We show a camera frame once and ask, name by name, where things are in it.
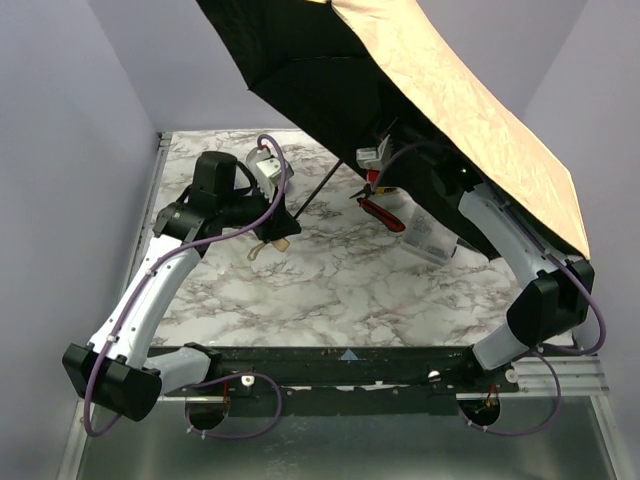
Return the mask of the beige umbrella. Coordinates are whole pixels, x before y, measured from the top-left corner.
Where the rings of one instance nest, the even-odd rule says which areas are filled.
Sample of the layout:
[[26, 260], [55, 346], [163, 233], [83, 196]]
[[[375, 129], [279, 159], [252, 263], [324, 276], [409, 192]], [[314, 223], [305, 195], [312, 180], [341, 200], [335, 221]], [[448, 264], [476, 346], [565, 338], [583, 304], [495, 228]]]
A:
[[203, 1], [248, 89], [347, 165], [389, 138], [383, 182], [489, 258], [458, 209], [489, 178], [554, 247], [589, 255], [571, 174], [415, 1]]

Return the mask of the purple umbrella case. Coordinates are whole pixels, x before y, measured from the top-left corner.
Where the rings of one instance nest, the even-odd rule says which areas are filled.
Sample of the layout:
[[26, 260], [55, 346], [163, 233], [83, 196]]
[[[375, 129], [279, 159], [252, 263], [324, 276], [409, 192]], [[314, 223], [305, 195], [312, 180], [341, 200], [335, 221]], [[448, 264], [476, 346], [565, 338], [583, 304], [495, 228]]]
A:
[[258, 171], [257, 164], [271, 158], [272, 154], [268, 148], [256, 147], [246, 156], [245, 165], [253, 175], [256, 175], [256, 172]]

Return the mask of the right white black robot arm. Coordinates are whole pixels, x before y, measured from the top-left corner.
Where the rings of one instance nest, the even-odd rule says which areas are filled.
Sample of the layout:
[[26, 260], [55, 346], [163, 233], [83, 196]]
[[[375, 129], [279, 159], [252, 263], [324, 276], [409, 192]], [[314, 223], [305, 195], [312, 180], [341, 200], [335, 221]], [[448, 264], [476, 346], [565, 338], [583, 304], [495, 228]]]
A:
[[504, 322], [465, 351], [459, 375], [473, 382], [581, 325], [595, 272], [583, 256], [553, 246], [536, 219], [477, 168], [448, 168], [444, 190], [453, 188], [461, 191], [459, 213], [484, 234], [521, 287]]

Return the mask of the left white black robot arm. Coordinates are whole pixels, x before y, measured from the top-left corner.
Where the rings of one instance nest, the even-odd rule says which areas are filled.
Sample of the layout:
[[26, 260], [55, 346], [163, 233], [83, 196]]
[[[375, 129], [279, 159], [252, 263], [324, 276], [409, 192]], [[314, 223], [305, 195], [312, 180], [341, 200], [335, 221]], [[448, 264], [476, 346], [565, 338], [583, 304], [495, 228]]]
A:
[[162, 394], [219, 372], [220, 355], [209, 347], [188, 344], [151, 360], [151, 342], [177, 290], [225, 229], [252, 231], [264, 244], [300, 233], [285, 206], [292, 175], [289, 162], [264, 146], [244, 162], [219, 151], [198, 157], [191, 184], [158, 213], [142, 264], [114, 311], [86, 345], [70, 344], [63, 354], [79, 397], [140, 421]]

